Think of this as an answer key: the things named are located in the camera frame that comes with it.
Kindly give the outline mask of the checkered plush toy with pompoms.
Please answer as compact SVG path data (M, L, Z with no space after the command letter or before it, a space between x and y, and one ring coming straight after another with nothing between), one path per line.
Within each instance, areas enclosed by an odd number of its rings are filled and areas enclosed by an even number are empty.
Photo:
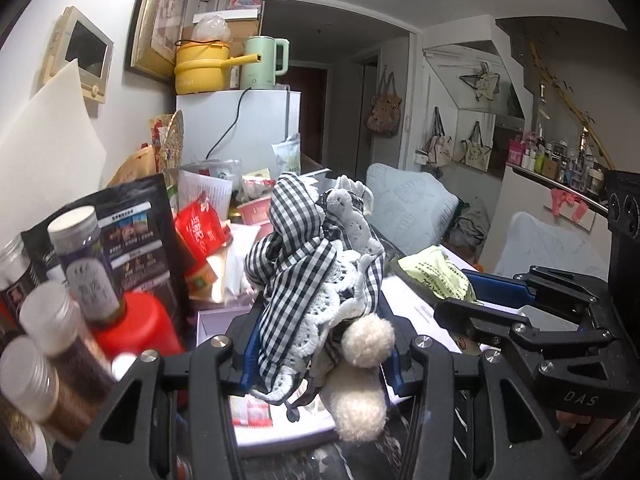
M314 195L281 174L269 208L272 231L245 258L262 295L259 380L252 396L289 412L314 399L341 440L371 442L386 424L380 368L395 342L378 315L385 249L368 222L373 194L341 176Z

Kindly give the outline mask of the green electric kettle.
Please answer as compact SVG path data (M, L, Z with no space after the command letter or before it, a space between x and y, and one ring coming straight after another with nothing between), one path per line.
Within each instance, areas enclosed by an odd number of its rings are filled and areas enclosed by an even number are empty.
M251 36L245 41L244 53L257 54L259 61L242 66L241 90L272 90L276 88L277 78L288 72L290 42L287 39Z

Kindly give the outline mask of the black snack pouch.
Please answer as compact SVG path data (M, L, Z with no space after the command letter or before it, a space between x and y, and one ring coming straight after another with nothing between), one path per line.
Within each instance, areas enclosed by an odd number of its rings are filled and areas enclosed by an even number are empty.
M165 180L159 174L104 188L58 208L21 232L38 274L53 278L62 269L47 233L60 214L93 206L101 242L119 292L141 290L160 300L179 336L189 333L189 304L179 241Z

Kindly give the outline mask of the green printed plastic bag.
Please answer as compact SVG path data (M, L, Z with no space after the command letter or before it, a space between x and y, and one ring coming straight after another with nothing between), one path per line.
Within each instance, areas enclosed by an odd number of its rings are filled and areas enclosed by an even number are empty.
M408 278L426 286L438 299L477 300L469 278L437 246L400 258L398 266Z

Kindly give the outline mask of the purple label jar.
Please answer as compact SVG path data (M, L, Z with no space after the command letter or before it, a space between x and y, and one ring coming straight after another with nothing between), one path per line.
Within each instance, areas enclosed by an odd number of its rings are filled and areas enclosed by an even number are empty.
M80 206L53 219L47 232L86 321L110 326L124 313L106 258L96 208Z

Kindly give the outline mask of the red snack bag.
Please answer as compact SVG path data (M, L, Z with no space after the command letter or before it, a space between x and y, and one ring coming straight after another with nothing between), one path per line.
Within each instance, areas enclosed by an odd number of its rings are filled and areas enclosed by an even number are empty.
M193 272L232 240L228 224L221 222L205 193L181 209L174 219L184 270Z

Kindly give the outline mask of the red cylindrical canister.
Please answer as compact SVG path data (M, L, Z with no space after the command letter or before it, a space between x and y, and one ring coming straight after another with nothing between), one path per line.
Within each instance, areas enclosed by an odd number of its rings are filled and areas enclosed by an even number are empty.
M110 360L125 352L140 356L152 349L161 356L175 356L184 351L160 300L148 292L126 292L124 301L125 312L117 323L91 330Z

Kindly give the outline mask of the framed picture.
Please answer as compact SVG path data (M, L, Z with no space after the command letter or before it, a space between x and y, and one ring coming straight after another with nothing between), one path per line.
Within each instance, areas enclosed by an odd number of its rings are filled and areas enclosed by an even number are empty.
M171 84L177 42L189 0L136 0L129 26L126 69Z

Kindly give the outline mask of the light blue chair cushion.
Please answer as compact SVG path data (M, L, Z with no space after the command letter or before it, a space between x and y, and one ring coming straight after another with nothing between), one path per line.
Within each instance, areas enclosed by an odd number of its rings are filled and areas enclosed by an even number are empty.
M506 230L506 244L494 273L506 278L531 266L587 274L608 280L608 262L577 231L550 226L527 212L514 214Z

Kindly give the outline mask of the yellow pot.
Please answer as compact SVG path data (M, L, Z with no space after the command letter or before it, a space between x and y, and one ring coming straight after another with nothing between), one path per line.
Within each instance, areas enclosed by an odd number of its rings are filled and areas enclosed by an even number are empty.
M229 70L259 61L257 54L231 56L222 41L179 40L174 68L178 96L224 90Z

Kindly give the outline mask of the white mini fridge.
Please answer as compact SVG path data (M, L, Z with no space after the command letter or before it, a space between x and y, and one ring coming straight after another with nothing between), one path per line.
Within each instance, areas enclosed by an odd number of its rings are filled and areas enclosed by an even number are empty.
M176 97L183 116L182 161L236 159L244 174L279 174L273 145L298 131L300 98L288 90L226 90Z

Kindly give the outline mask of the wall intercom panel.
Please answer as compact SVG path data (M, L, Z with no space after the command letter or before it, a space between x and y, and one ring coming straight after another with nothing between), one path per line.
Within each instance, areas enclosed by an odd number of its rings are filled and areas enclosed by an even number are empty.
M40 82L46 84L67 64L76 62L81 91L88 100L106 102L114 42L74 6L56 21L44 55Z

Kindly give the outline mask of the red snack packet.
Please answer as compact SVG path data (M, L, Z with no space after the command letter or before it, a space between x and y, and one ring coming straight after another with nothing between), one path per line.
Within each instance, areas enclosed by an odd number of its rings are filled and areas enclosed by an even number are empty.
M272 426L270 405L254 396L230 396L232 424L237 427L265 428Z

